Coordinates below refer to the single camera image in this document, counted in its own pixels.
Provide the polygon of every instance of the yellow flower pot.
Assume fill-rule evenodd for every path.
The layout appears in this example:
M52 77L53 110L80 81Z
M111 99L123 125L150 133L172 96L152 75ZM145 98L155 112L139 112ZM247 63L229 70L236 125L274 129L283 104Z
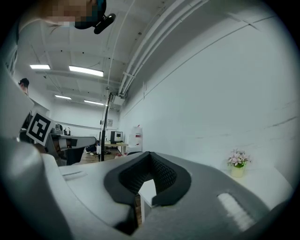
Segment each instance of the yellow flower pot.
M245 167L232 167L231 174L235 178L241 178L244 175Z

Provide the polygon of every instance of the ceiling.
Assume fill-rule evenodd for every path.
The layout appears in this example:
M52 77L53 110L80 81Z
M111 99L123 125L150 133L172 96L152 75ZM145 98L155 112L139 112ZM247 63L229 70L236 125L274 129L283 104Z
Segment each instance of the ceiling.
M30 64L49 64L51 70L35 71L34 78L44 81L46 91L53 97L59 94L71 97L74 102L82 103L84 99L105 102L111 59L109 88L117 92L123 72L145 33L165 11L166 5L175 2L136 0L122 26L132 1L107 1L105 14L115 13L117 17L99 35L94 34L93 28L54 28L43 21L28 25L20 35L16 69L21 73L33 72ZM102 70L104 77L70 72L69 65Z

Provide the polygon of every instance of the wooden floor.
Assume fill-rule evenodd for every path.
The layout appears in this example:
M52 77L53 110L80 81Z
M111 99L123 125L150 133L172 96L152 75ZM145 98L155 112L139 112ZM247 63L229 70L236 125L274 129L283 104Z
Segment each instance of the wooden floor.
M114 159L116 154L120 154L117 148L106 148L105 150L111 152L111 154L105 154L104 161ZM91 156L90 154L83 152L81 160L77 164L97 163L98 161L99 160L97 154ZM140 226L142 225L142 211L141 211L141 197L139 195L135 197L135 212L136 212L138 225Z

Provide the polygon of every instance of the white pipe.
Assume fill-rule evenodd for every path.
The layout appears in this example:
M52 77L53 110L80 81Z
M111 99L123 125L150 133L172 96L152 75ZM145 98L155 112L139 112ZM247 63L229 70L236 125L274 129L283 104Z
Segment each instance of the white pipe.
M185 11L185 13L182 13L182 11L180 11L178 14L176 14L169 22L166 26L163 27L163 29L156 35L155 39L151 42L151 44L148 46L147 50L144 52L144 54L142 55L142 57L140 58L138 64L136 65L135 69L132 72L132 75L137 75L139 73L139 71L141 70L141 68L143 67L143 65L145 64L145 62L149 59L149 57L154 53L154 51L158 48L158 46L163 42L163 40L180 24L182 23L188 16L190 16L194 11L196 11L199 7L201 7L203 4L205 4L207 1L202 1L201 4L198 4L199 2L201 2L202 0L195 0L193 1L191 4L187 5L182 11ZM163 35L164 31L166 29L168 29L172 24L174 24L168 31L166 34ZM156 43L156 41L163 35L163 37L158 41L158 43L154 46L154 44ZM123 94L121 94L122 96L124 96L124 94L126 93L128 87L130 86L130 84L132 83L133 78L130 77L130 79L128 80Z
M127 66L126 72L129 73L131 70L132 65L134 64L136 58L138 57L138 55L140 54L142 48L144 47L144 45L147 43L147 41L149 40L149 38L152 36L152 34L154 33L154 31L160 26L160 24L163 22L163 20L166 19L166 17L174 10L176 9L181 3L183 3L186 0L176 0L161 16L160 18L157 19L157 21L153 24L153 26L150 28L150 30L147 32L146 36L144 37L144 39L142 40L141 44L139 45L138 49L136 50L134 56L132 57L132 59L130 60L130 63ZM122 88L124 86L125 83L125 79L126 79L126 75L123 75L122 78L122 82L121 82L121 86L119 88L119 94L122 91Z
M117 45L117 42L118 42L118 39L119 39L119 35L120 35L121 29L123 27L123 24L124 24L124 22L125 22L125 20L127 18L127 15L130 12L130 10L131 10L131 8L132 8L132 6L133 6L134 3L135 3L135 0L132 1L131 5L130 5L130 7L128 9L128 11L126 12L126 15L125 15L125 17L123 19L123 22L122 22L122 24L120 26L120 29L119 29L119 32L118 32L118 35L117 35L117 39L116 39L116 41L114 43L114 47L113 47L113 51L112 51L112 57L111 57L111 64L109 65L109 72L108 72L108 82L107 82L107 86L108 87L109 87L109 80L110 80L110 77L111 77L111 69L112 69L112 64L113 64L114 52L116 50L116 45Z

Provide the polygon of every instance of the ceiling light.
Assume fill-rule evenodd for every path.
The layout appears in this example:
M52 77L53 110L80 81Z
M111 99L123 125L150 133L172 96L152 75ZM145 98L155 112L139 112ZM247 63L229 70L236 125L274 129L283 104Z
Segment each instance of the ceiling light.
M37 64L37 65L30 65L32 69L50 69L49 65L42 65L42 64Z
M64 96L59 96L59 95L55 95L57 98L64 98L64 99L69 99L69 100L71 100L72 98L70 98L70 97L64 97Z
M91 102L91 101L88 101L88 100L85 100L86 103L92 103L92 104L97 104L97 105L104 105L103 103L96 103L96 102Z
M96 76L103 77L103 71L97 71L89 68L83 68L83 67L74 67L74 66L69 66L70 71L73 72L79 72L79 73L87 73L87 74L92 74Z

